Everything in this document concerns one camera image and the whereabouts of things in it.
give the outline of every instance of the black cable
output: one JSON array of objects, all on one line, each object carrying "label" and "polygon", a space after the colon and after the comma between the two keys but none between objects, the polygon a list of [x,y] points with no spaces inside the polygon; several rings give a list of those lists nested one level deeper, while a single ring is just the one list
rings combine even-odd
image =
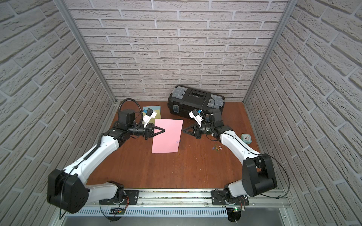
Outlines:
[{"label": "black cable", "polygon": [[206,134],[206,137],[209,139],[209,140],[211,140],[211,141],[219,141],[219,140],[212,140],[212,139],[210,139],[208,136],[207,136],[207,134]]},{"label": "black cable", "polygon": [[99,135],[97,145],[84,157],[83,161],[84,161],[84,160],[87,160],[87,159],[101,146],[102,137],[103,137],[104,134],[105,134],[105,133],[101,133],[101,134]]},{"label": "black cable", "polygon": [[205,98],[204,102],[202,102],[202,105],[201,105],[201,110],[202,110],[202,107],[203,107],[203,104],[205,103],[205,101],[206,101],[206,98]]},{"label": "black cable", "polygon": [[73,169],[69,172],[69,174],[67,175],[66,179],[64,180],[64,183],[62,185],[62,189],[60,191],[60,203],[59,203],[59,220],[61,220],[63,218],[63,216],[66,214],[67,211],[65,211],[62,215],[62,197],[63,197],[63,190],[64,190],[64,185],[66,184],[67,179],[69,178],[69,176],[71,175],[72,171],[76,168],[78,168],[78,166],[84,161],[84,159],[82,161],[80,161],[80,163],[78,163],[75,167],[73,167]]},{"label": "black cable", "polygon": [[219,189],[214,189],[213,191],[216,191],[216,190],[219,191],[219,195],[224,199],[225,197],[224,197],[224,195],[222,195],[222,194],[220,193],[220,190],[219,190]]},{"label": "black cable", "polygon": [[112,219],[110,220],[110,222],[109,223],[111,223],[112,221],[113,221],[113,219],[114,219],[114,217],[116,216],[116,214],[117,214],[117,211],[119,210],[119,207],[121,206],[121,203],[119,204],[119,206],[118,206],[118,208],[117,208],[117,210],[114,212],[114,216],[112,217]]},{"label": "black cable", "polygon": [[101,208],[101,201],[99,201],[99,209],[101,210],[103,216],[104,216],[105,218],[107,218],[107,220],[109,220],[108,217],[103,213],[103,210],[102,210],[102,208]]},{"label": "black cable", "polygon": [[140,115],[142,115],[143,116],[143,113],[141,114],[140,112],[136,112],[135,113],[135,120],[138,118],[138,116],[140,116]]},{"label": "black cable", "polygon": [[[239,142],[245,149],[248,150],[248,148],[246,148],[240,141],[238,141],[237,139],[235,139],[235,140],[236,140],[237,142]],[[272,199],[280,199],[280,198],[285,197],[285,196],[289,193],[289,189],[290,189],[290,178],[289,178],[289,175],[288,175],[287,171],[286,171],[285,168],[282,166],[282,164],[280,164],[280,163],[278,162],[278,160],[276,160],[273,156],[270,156],[270,155],[262,155],[262,154],[255,154],[255,153],[252,153],[252,154],[254,154],[254,155],[256,155],[256,156],[264,156],[264,157],[271,157],[271,158],[273,158],[273,159],[277,162],[277,164],[283,169],[283,171],[285,172],[285,175],[287,176],[287,179],[288,179],[288,190],[287,190],[287,192],[286,192],[283,196],[271,197],[271,196],[267,196],[267,195],[263,195],[263,194],[260,194],[260,195],[265,196],[265,197],[268,197],[268,198],[272,198]]]},{"label": "black cable", "polygon": [[138,106],[138,108],[139,108],[139,112],[140,112],[140,114],[141,114],[141,120],[140,120],[140,122],[138,123],[138,125],[135,125],[136,128],[139,128],[139,127],[142,125],[143,114],[142,114],[142,109],[141,109],[140,105],[138,104],[138,102],[137,102],[136,100],[134,100],[134,99],[132,99],[132,98],[126,98],[126,99],[124,99],[124,100],[121,102],[121,104],[119,105],[119,107],[118,107],[118,113],[121,111],[122,105],[123,105],[126,101],[133,101],[133,102]]}]

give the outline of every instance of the pink paper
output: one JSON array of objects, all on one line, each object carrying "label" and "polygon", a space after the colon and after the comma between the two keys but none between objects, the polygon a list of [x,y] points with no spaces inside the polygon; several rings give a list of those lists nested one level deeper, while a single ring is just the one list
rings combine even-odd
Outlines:
[{"label": "pink paper", "polygon": [[177,152],[182,123],[183,120],[155,119],[155,126],[165,129],[165,132],[153,137],[152,153]]}]

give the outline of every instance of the black toolbox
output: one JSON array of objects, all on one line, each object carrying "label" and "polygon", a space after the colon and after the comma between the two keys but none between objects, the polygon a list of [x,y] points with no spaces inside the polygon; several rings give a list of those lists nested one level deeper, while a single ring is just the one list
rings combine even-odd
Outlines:
[{"label": "black toolbox", "polygon": [[189,119],[189,112],[195,108],[202,109],[204,114],[213,108],[218,108],[223,113],[224,100],[225,97],[222,95],[177,85],[168,98],[167,106],[171,114]]}]

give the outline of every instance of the black mounting plate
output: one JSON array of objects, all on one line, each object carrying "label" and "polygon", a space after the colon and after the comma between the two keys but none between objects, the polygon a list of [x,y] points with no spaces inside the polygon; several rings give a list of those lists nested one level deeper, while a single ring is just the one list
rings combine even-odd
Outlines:
[{"label": "black mounting plate", "polygon": [[[124,190],[124,192],[130,199],[129,205],[136,205],[137,200],[138,200],[139,190]],[[114,205],[114,203],[112,203],[109,199],[100,200],[99,203],[101,205]],[[126,199],[123,199],[123,201],[121,202],[121,205],[126,205],[126,204],[127,204]]]},{"label": "black mounting plate", "polygon": [[230,205],[230,204],[225,202],[225,198],[223,197],[222,193],[220,191],[218,191],[218,190],[211,191],[211,199],[212,199],[212,205],[214,205],[214,206],[225,206],[226,208],[233,207],[234,205],[240,206],[241,204],[243,206],[248,206],[249,205],[249,199],[248,199],[247,195],[240,196],[239,198],[235,199],[235,204]]}]

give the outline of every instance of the white robot arm segment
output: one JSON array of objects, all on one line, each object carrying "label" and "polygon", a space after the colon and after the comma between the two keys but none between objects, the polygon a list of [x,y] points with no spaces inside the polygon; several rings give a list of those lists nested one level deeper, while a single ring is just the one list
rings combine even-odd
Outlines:
[{"label": "white robot arm segment", "polygon": [[232,130],[222,133],[220,135],[220,141],[232,151],[241,163],[247,158],[254,158],[260,154],[243,142]]},{"label": "white robot arm segment", "polygon": [[101,146],[85,161],[83,161],[78,168],[73,169],[78,163],[80,163],[92,150],[95,148],[93,146],[89,151],[87,151],[82,157],[76,160],[74,163],[65,167],[65,173],[70,173],[71,175],[77,174],[78,178],[83,184],[87,183],[88,177],[91,173],[97,168],[101,162],[112,152],[119,148],[118,141],[111,136],[104,136],[101,140]]},{"label": "white robot arm segment", "polygon": [[154,119],[156,117],[157,112],[152,110],[151,108],[149,108],[147,110],[143,110],[143,112],[145,113],[145,115],[143,117],[143,122],[144,122],[143,127],[146,127],[147,124],[150,122],[150,120]]},{"label": "white robot arm segment", "polygon": [[202,110],[196,111],[196,109],[195,109],[195,110],[189,112],[189,116],[190,116],[192,119],[195,119],[196,122],[199,124],[199,126],[201,126],[201,122],[203,121],[203,118],[202,118],[202,116],[200,115],[200,112],[201,112],[201,111],[202,111]]}]

